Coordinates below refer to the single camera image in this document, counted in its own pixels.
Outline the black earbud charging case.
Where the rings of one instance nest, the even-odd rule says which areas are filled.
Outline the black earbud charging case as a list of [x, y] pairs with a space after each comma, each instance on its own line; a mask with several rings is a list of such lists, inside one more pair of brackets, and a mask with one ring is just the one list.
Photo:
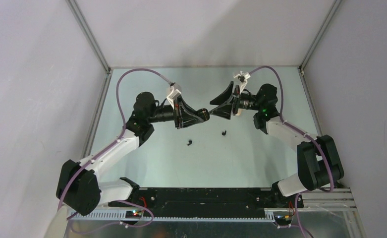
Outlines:
[[199, 116], [202, 118], [203, 121], [208, 121], [210, 119], [210, 114], [207, 109], [201, 109], [199, 112]]

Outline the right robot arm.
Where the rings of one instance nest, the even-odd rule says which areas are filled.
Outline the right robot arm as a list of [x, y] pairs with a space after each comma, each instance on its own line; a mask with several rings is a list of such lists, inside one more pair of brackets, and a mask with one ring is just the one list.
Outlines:
[[256, 129], [288, 145], [297, 154], [297, 173], [273, 184], [272, 203], [284, 207], [291, 196], [320, 189], [344, 177], [344, 170], [334, 139], [329, 135], [315, 136], [286, 121], [277, 110], [277, 88], [264, 84], [257, 94], [243, 93], [241, 87], [229, 86], [210, 101], [215, 108], [210, 114], [225, 119], [242, 110], [253, 110]]

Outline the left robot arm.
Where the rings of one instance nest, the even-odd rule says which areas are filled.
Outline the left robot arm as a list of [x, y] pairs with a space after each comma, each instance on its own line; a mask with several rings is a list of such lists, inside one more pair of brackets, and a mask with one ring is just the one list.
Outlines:
[[204, 123], [210, 119], [207, 109], [195, 110], [177, 96], [172, 105], [160, 105], [152, 93], [136, 97], [133, 112], [121, 133], [96, 154], [80, 161], [66, 161], [61, 168], [56, 196], [80, 215], [88, 215], [100, 204], [121, 200], [135, 206], [140, 193], [127, 179], [100, 182], [101, 176], [130, 152], [142, 146], [153, 134], [153, 124], [172, 121], [177, 129]]

